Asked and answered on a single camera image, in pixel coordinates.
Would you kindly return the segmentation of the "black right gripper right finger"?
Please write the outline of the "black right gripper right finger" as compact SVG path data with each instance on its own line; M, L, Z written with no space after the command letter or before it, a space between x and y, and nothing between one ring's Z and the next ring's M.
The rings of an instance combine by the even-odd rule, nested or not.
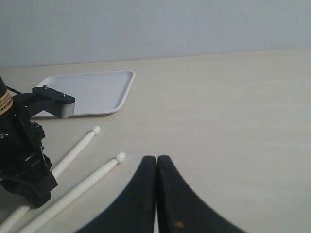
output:
M156 207L160 233L244 232L206 205L167 155L157 159Z

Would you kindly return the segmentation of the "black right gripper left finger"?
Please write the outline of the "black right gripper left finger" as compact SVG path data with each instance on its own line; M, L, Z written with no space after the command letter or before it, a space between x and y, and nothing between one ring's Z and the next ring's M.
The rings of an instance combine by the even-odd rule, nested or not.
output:
M132 179L96 218L79 233L153 233L155 222L156 159L144 156Z

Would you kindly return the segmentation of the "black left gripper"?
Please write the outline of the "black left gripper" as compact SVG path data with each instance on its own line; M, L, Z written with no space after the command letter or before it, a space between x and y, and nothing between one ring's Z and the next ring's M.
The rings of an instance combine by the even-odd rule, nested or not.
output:
M35 93L18 94L0 116L0 184L34 208L49 201L57 187L51 160L43 153L43 128L30 121L51 102Z

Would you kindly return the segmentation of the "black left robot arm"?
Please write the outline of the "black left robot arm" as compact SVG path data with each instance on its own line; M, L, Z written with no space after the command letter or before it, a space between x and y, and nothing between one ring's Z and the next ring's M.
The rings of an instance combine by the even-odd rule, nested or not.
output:
M0 184L8 192L24 197L33 208L51 199L57 187L51 160L43 153L45 133L0 83Z

